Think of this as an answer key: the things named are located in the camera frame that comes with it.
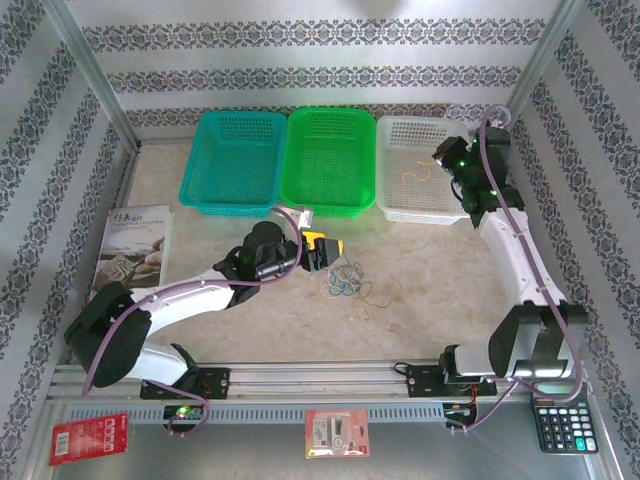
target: tangled rubber bands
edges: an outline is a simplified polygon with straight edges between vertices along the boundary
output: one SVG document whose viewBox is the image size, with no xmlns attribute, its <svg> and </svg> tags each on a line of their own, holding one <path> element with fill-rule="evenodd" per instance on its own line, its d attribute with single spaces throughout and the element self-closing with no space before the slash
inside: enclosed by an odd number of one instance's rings
<svg viewBox="0 0 640 480">
<path fill-rule="evenodd" d="M 327 298 L 337 298 L 340 296 L 355 297 L 354 303 L 362 300 L 367 305 L 377 308 L 387 308 L 393 302 L 393 298 L 386 305 L 378 305 L 367 300 L 373 289 L 373 283 L 364 281 L 364 270 L 359 262 L 351 263 L 348 259 L 347 263 L 339 265 L 329 271 L 328 283 L 320 287 L 319 294 Z"/>
<path fill-rule="evenodd" d="M 425 162 L 424 160 L 415 160 L 415 162 L 418 165 L 422 165 L 424 167 L 430 167 L 431 165 L 435 165 L 435 161 L 429 161 L 429 162 Z M 427 180 L 429 180 L 431 178 L 431 170 L 427 170 L 427 176 L 424 178 L 420 178 L 418 175 L 416 175 L 414 172 L 404 172 L 402 174 L 402 184 L 403 185 L 407 185 L 407 180 L 405 177 L 408 176 L 412 176 L 413 178 L 415 178 L 416 180 L 418 180 L 419 182 L 426 182 Z"/>
</svg>

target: calculator keypad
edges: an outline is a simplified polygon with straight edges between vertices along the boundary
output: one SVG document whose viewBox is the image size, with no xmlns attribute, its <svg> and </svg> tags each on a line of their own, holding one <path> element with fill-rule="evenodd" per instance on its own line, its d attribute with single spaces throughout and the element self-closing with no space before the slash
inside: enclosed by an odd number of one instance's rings
<svg viewBox="0 0 640 480">
<path fill-rule="evenodd" d="M 544 452 L 585 454 L 598 451 L 591 415 L 586 408 L 534 406 L 534 411 Z"/>
</svg>

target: beige floor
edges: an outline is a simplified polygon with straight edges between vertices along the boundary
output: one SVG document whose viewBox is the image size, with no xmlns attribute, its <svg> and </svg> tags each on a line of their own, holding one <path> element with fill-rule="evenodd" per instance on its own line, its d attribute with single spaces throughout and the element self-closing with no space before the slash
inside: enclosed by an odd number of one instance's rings
<svg viewBox="0 0 640 480">
<path fill-rule="evenodd" d="M 189 151 L 144 146 L 129 197 L 129 205 L 173 206 L 167 282 L 222 259 L 257 221 L 180 205 Z M 506 313 L 491 254 L 468 220 L 391 223 L 373 207 L 356 219 L 316 218 L 313 227 L 345 240 L 349 260 L 373 284 L 367 300 L 392 300 L 388 308 L 318 295 L 326 274 L 299 269 L 243 305 L 171 325 L 153 340 L 179 343 L 201 362 L 435 358 L 451 343 L 485 342 Z"/>
</svg>

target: red package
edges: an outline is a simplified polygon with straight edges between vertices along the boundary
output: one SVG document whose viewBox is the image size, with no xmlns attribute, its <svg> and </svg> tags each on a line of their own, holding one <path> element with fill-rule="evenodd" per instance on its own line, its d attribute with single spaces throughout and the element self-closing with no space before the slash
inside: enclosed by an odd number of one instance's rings
<svg viewBox="0 0 640 480">
<path fill-rule="evenodd" d="M 126 413 L 56 425 L 53 427 L 49 465 L 126 452 L 128 436 Z"/>
<path fill-rule="evenodd" d="M 307 410 L 304 422 L 306 457 L 368 457 L 368 423 L 364 408 Z"/>
</svg>

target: wallpaper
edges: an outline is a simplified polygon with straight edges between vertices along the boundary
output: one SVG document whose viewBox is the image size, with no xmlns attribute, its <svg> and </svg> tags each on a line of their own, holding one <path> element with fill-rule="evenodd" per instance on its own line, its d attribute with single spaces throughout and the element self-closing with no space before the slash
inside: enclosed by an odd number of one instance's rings
<svg viewBox="0 0 640 480">
<path fill-rule="evenodd" d="M 0 479 L 18 478 L 131 158 L 40 3 L 0 1 Z"/>
<path fill-rule="evenodd" d="M 640 478 L 639 7 L 585 2 L 514 126 L 511 161 L 547 265 L 589 314 L 584 358 L 628 478 Z"/>
<path fill-rule="evenodd" d="M 557 0 L 69 1 L 138 135 L 210 109 L 354 105 L 477 124 L 505 102 Z"/>
</svg>

